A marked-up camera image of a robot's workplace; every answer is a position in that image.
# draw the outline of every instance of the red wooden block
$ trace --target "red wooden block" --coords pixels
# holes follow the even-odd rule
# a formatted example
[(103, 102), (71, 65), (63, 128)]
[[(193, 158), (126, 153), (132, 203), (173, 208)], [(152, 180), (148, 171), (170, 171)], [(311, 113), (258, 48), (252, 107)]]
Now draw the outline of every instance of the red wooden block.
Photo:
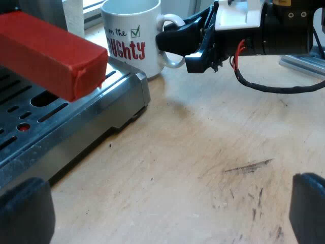
[(107, 50), (22, 12), (0, 15), (0, 66), (70, 102), (105, 80)]

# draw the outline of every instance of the stainless steel tray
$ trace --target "stainless steel tray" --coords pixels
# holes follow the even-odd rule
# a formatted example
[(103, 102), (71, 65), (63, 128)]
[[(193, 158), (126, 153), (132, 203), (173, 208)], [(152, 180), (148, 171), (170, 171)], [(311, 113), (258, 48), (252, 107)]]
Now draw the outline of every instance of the stainless steel tray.
[(0, 70), (0, 194), (29, 177), (50, 179), (108, 129), (150, 101), (146, 76), (110, 58), (108, 78), (69, 103), (7, 69)]

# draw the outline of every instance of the mug handle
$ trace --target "mug handle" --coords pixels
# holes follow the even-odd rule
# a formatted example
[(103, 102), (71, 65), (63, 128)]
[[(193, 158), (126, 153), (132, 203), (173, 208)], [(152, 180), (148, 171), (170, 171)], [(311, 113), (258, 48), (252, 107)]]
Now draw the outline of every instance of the mug handle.
[[(160, 14), (157, 17), (157, 28), (160, 32), (163, 31), (164, 23), (166, 21), (171, 21), (174, 24), (176, 24), (178, 27), (185, 25), (184, 20), (175, 14), (165, 14), (165, 15)], [(164, 51), (161, 51), (161, 53), (159, 54), (159, 58), (160, 58), (160, 62), (163, 65), (165, 65), (166, 67), (169, 67), (169, 68), (173, 68), (173, 69), (179, 68), (185, 63), (184, 57), (182, 58), (182, 60), (180, 62), (174, 62), (174, 61), (170, 60), (167, 57), (166, 52), (164, 52)]]

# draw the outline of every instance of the wooden table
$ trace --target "wooden table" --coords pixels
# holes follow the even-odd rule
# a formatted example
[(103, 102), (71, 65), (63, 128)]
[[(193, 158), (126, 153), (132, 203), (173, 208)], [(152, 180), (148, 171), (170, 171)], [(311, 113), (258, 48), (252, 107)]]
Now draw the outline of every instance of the wooden table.
[[(102, 26), (86, 36), (107, 46)], [(261, 84), (319, 82), (278, 62), (241, 57), (240, 68)], [(165, 68), (149, 87), (145, 113), (53, 187), (52, 244), (297, 243), (291, 182), (325, 176), (325, 90), (254, 91), (228, 62), (217, 73)]]

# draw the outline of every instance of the white bracket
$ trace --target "white bracket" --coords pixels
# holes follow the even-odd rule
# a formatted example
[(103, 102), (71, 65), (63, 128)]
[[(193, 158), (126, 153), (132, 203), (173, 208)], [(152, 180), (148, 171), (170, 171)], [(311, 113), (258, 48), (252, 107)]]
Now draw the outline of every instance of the white bracket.
[(215, 30), (257, 28), (261, 25), (261, 15), (265, 0), (219, 0)]

